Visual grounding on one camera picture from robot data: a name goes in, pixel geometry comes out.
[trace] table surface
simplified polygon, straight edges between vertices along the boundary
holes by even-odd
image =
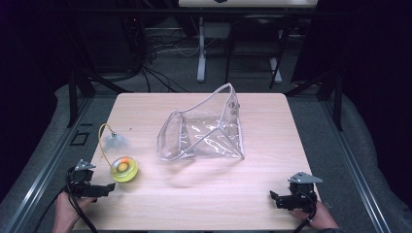
[[[218,3],[215,0],[179,0],[180,7],[246,7],[246,8],[315,8],[318,0],[227,0]]]
[[[128,148],[106,154],[139,164],[129,183],[117,183],[86,215],[100,230],[279,230],[300,223],[277,209],[269,190],[290,195],[288,177],[311,174],[288,101],[279,93],[237,93],[245,159],[160,161],[157,135],[173,110],[186,110],[209,93],[124,93],[107,123]],[[105,129],[102,138],[108,137]],[[113,183],[97,147],[91,183]],[[79,221],[75,229],[87,229]]]

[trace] wire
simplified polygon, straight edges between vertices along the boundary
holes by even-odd
[[[140,73],[142,73],[142,75],[145,77],[145,79],[146,79],[146,84],[148,85],[148,93],[150,93],[150,92],[151,92],[151,84],[149,83],[149,78],[148,78],[148,76],[146,75],[145,69],[142,69],[142,71],[141,71]]]
[[[177,87],[179,87],[180,89],[182,89],[183,91],[185,91],[185,92],[190,92],[190,91],[188,91],[187,89],[185,89],[184,87],[182,87],[182,86],[180,86],[179,84],[177,84],[174,80],[170,79],[170,78],[167,77],[166,75],[164,75],[164,74],[162,74],[162,73],[160,73],[160,72],[158,72],[158,71],[156,71],[156,70],[153,70],[153,69],[151,69],[151,68],[149,68],[149,67],[146,67],[146,66],[143,66],[143,70],[145,70],[146,72],[148,72],[149,74],[151,74],[152,76],[154,76],[156,79],[158,79],[161,83],[163,83],[163,84],[168,88],[168,90],[171,90],[171,91],[176,92],[176,93],[179,92],[179,91],[177,91],[176,89],[174,89],[174,88],[171,87],[171,85],[170,85],[170,82],[171,82],[171,83],[175,84]],[[162,76],[163,78],[165,78],[165,79],[167,80],[167,84],[166,84],[158,75],[160,75],[160,76]]]
[[[317,211],[317,209],[316,209],[316,202],[317,202],[317,201],[312,200],[312,198],[310,198],[306,193],[304,193],[304,192],[302,192],[302,191],[300,191],[300,190],[297,190],[297,191],[298,191],[300,194],[304,195],[306,198],[308,198],[308,199],[310,200],[313,208],[312,208],[312,212],[309,214],[309,216],[308,216],[306,219],[304,219],[304,220],[296,227],[296,229],[294,229],[293,233],[299,232],[303,227],[305,227],[305,225],[310,225],[310,222],[312,221],[313,217],[315,217],[316,211]]]
[[[37,230],[39,230],[40,225],[42,224],[43,219],[45,218],[46,214],[48,213],[49,209],[51,208],[52,204],[55,202],[55,200],[57,199],[58,195],[64,191],[64,188],[66,188],[66,186],[63,186],[60,191],[58,191],[58,193],[52,198],[51,202],[48,204],[48,206],[46,207],[46,209],[43,211],[42,215],[40,216],[39,221],[37,222],[36,227],[33,230],[33,233],[36,233]]]
[[[190,44],[190,45],[197,45],[196,42],[191,42],[193,39],[192,38],[182,38],[176,41],[171,41],[169,43],[158,43],[158,45],[153,44],[151,45],[151,53],[158,53],[159,51],[165,49],[165,48],[179,48],[181,46],[184,46],[186,44]],[[199,46],[197,46],[196,48],[188,48],[191,50],[196,50],[198,49]]]
[[[104,126],[107,126],[107,127],[109,128],[110,132],[112,132],[112,135],[113,135],[113,134],[116,135],[116,133],[112,130],[112,128],[110,127],[109,124],[103,123],[102,125],[100,125],[99,132],[97,133],[97,138],[98,138],[98,142],[99,142],[99,147],[100,147],[100,150],[102,151],[103,157],[106,159],[106,162],[109,164],[109,166],[112,168],[112,170],[113,170],[114,172],[116,172],[116,169],[115,169],[115,168],[112,166],[112,164],[109,162],[109,159],[107,159],[106,154],[105,154],[105,152],[104,152],[104,150],[103,150],[103,146],[102,146],[102,142],[101,142],[101,134],[102,134],[102,129],[103,129]]]
[[[196,33],[197,33],[197,35],[199,35],[199,32],[198,32],[198,30],[197,30],[197,28],[196,28],[196,25],[195,25],[195,23],[194,23],[194,21],[193,21],[193,18],[191,17],[190,18],[190,20],[191,20],[191,23],[193,24],[193,27],[195,28],[195,30],[196,30]],[[195,55],[195,54],[197,54],[197,52],[200,50],[200,45],[196,42],[196,44],[197,44],[197,48],[184,48],[184,49],[182,49],[182,48],[180,48],[179,47],[179,44],[181,43],[181,42],[188,42],[188,41],[190,41],[190,40],[192,40],[192,38],[189,38],[189,37],[184,37],[184,38],[181,38],[181,39],[179,39],[179,40],[177,40],[177,41],[174,41],[174,42],[169,42],[168,44],[160,44],[160,45],[152,45],[152,49],[151,49],[151,53],[152,53],[152,55],[153,55],[153,57],[155,57],[155,55],[157,54],[157,53],[160,53],[160,52],[165,52],[165,51],[178,51],[181,55],[183,55],[183,56],[193,56],[193,55]],[[167,48],[167,47],[171,47],[171,48],[176,48],[175,50],[163,50],[163,48]],[[195,52],[193,52],[193,53],[191,53],[191,54],[185,54],[184,52],[182,52],[182,50],[195,50]]]
[[[96,227],[94,224],[90,221],[90,219],[85,215],[83,212],[82,208],[80,208],[79,203],[77,202],[76,197],[72,193],[72,187],[70,186],[70,173],[75,169],[75,167],[70,168],[67,170],[66,173],[66,191],[69,194],[69,202],[72,204],[73,208],[75,211],[78,213],[78,215],[82,218],[82,220],[85,222],[85,224],[90,228],[90,230],[95,233],[97,232]]]
[[[209,45],[212,45],[217,39],[214,38],[210,43],[208,43],[207,45],[205,45],[205,48],[208,47]],[[178,51],[181,55],[186,56],[186,57],[190,57],[193,55],[196,55],[197,52],[200,50],[200,47],[197,48],[179,48],[178,46],[174,46],[176,49],[175,50],[159,50],[156,53],[161,53],[161,52],[166,52],[166,51]],[[185,54],[184,52],[182,52],[182,50],[195,50],[195,52],[191,53],[191,54]]]
[[[110,81],[112,83],[126,81],[126,80],[129,80],[129,79],[135,77],[137,74],[139,74],[139,71],[141,69],[142,69],[142,67],[139,66],[139,68],[136,68],[135,70],[132,70],[132,71],[128,72],[127,74],[123,75],[123,76],[119,76],[119,77],[115,77],[115,78],[105,77],[105,80]]]

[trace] black cable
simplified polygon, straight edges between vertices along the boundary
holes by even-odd
[[[296,229],[294,229],[293,233],[297,233],[299,232],[303,227],[305,227],[306,225],[310,225],[310,222],[312,221],[313,217],[315,217],[316,215],[316,201],[312,200],[312,198],[310,198],[306,193],[301,192],[299,190],[297,190],[300,194],[304,195],[306,198],[308,198],[313,206],[312,208],[312,212],[311,214],[309,214],[309,216],[304,219],[297,227]]]
[[[147,71],[149,74],[151,74],[151,75],[152,75],[153,77],[155,77],[156,79],[158,79],[164,86],[166,86],[166,87],[167,87],[167,91],[172,90],[172,91],[175,92],[175,93],[178,92],[177,90],[173,89],[173,88],[170,86],[169,80],[167,80],[167,81],[169,82],[169,84],[167,84],[167,83],[165,83],[161,78],[159,78],[156,74],[154,74],[149,68],[144,67],[144,70]]]
[[[139,74],[139,71],[141,70],[141,66],[139,68],[136,68],[135,70],[132,70],[130,72],[127,72],[127,74],[124,74],[123,76],[120,77],[115,77],[115,78],[104,78],[105,80],[111,82],[111,83],[116,83],[116,82],[121,82],[121,81],[126,81],[130,80],[131,78],[135,77],[137,74]]]
[[[198,42],[196,39],[183,36],[180,34],[180,38],[175,41],[169,41],[169,42],[163,42],[165,38],[176,38],[172,36],[176,31],[181,33],[181,30],[174,30],[170,35],[162,35],[162,36],[149,36],[149,47],[151,48],[150,51],[151,53],[159,52],[163,50],[164,48],[173,48],[177,46],[183,46],[184,44],[193,44],[193,45],[198,45]]]
[[[143,76],[145,77],[145,79],[146,79],[146,84],[148,85],[148,93],[151,93],[151,84],[149,83],[149,78],[148,78],[148,76],[146,75],[145,69],[143,68],[140,73],[142,73],[142,75],[143,75]]]
[[[88,219],[88,217],[85,215],[83,212],[82,208],[80,208],[79,203],[77,202],[76,197],[72,193],[72,188],[70,186],[70,173],[74,170],[75,168],[72,167],[69,170],[67,170],[66,173],[66,191],[69,194],[69,201],[72,203],[72,206],[75,208],[76,212],[78,215],[82,218],[82,220],[85,222],[85,224],[90,228],[91,232],[97,233],[96,227],[93,225],[93,223]]]
[[[58,191],[58,193],[52,198],[51,202],[48,204],[48,206],[46,207],[46,209],[43,211],[42,215],[40,216],[39,221],[37,222],[36,227],[33,230],[33,233],[36,233],[37,230],[39,230],[40,225],[42,224],[43,219],[45,218],[46,214],[48,213],[49,209],[51,208],[52,204],[54,203],[54,201],[57,199],[58,195],[64,191],[64,189],[66,188],[66,186],[62,187],[60,189],[60,191]]]
[[[180,89],[184,90],[185,92],[190,92],[190,91],[186,90],[185,88],[183,88],[182,86],[180,86],[179,84],[177,84],[174,80],[168,78],[166,75],[164,75],[164,74],[162,74],[162,73],[160,73],[160,72],[158,72],[158,71],[156,71],[156,70],[153,70],[153,69],[151,69],[151,68],[148,68],[148,67],[145,67],[145,69],[147,69],[148,72],[151,73],[152,75],[153,75],[153,73],[156,73],[156,74],[158,74],[158,75],[161,75],[162,77],[164,77],[164,78],[167,79],[168,81],[174,83],[176,86],[178,86]]]

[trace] dark background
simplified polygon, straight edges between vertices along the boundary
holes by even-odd
[[[1,199],[50,123],[56,105],[53,93],[68,83],[71,72],[79,65],[90,69],[108,68],[93,59],[94,53],[90,57],[79,53],[59,19],[45,14],[37,3],[2,1],[0,8]],[[156,7],[170,7],[162,1],[153,3]],[[312,21],[293,79],[313,79],[331,69],[349,38],[357,38],[354,31],[359,33],[342,70],[344,94],[355,103],[370,131],[379,167],[391,189],[411,207],[412,188],[407,179],[411,167],[412,125],[408,112],[412,100],[412,7],[406,0],[320,0],[318,11],[345,12],[364,6],[376,9],[376,14],[357,24],[362,25],[361,31],[354,29],[351,22]],[[117,31],[121,26],[120,22],[108,30]],[[105,43],[110,42],[114,47],[127,44],[127,35],[108,38]],[[93,50],[87,47],[87,42],[80,49]],[[131,47],[116,51],[130,53],[131,60],[136,58],[136,50]],[[130,67],[133,62],[129,61],[117,60],[116,66],[109,68],[111,71],[133,69]]]

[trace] gray carpet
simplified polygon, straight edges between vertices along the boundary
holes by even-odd
[[[230,82],[237,92],[284,93],[294,88],[290,80],[300,45],[299,40],[290,40],[285,60],[280,68],[284,82],[275,85],[273,89],[268,88],[270,79],[266,77],[232,79]],[[170,84],[181,92],[186,90],[190,92],[214,91],[223,84],[223,44],[214,44],[213,47],[207,49],[208,60],[204,83],[196,81],[197,56],[198,53],[194,56],[183,56],[178,51],[163,52],[157,55],[152,64],[148,63],[146,66],[166,74],[168,78],[185,89],[183,90],[173,83]],[[106,76],[108,79],[113,77],[113,75]],[[159,79],[167,83],[167,80],[162,76],[158,78],[148,76],[151,92],[168,91],[168,88]],[[116,82],[116,84],[135,92],[148,91],[147,81],[142,75]],[[68,87],[63,86],[56,92],[58,107],[51,124],[15,186],[0,205],[0,232],[15,229],[11,225],[16,221],[21,232],[32,231],[43,210],[58,190],[64,186],[66,170],[74,166],[81,158],[91,159],[97,146],[98,127],[106,121],[116,98],[116,94],[106,86],[100,83],[94,83],[94,86],[98,93],[93,99],[84,99],[80,96],[81,117],[72,129],[66,128],[69,122]],[[346,139],[351,153],[360,165],[364,178],[367,180],[389,229],[392,232],[412,232],[412,215],[407,207],[391,193],[384,177],[377,168],[373,143],[355,106],[350,100],[344,98],[342,110],[344,131],[336,134],[334,125],[330,123],[326,111],[329,104],[316,100],[313,95],[316,90],[315,86],[311,87],[302,95],[290,97],[288,100],[312,172],[324,180],[318,185],[319,194],[323,201],[331,204],[330,211],[338,224],[345,232],[378,231],[365,207],[361,191],[354,182],[356,178],[348,167],[340,135]],[[22,202],[25,203],[25,200],[33,198],[27,194],[30,193],[33,184],[37,183],[38,176],[44,174],[42,169],[47,167],[50,161],[55,162],[56,166],[55,170],[46,171],[48,175],[46,183],[44,183],[45,189],[40,191],[41,197],[34,199],[33,203],[27,202],[33,208],[26,209],[27,205],[22,207]],[[21,211],[24,211],[25,215],[17,215]],[[43,220],[39,232],[50,232],[52,222],[53,207]]]

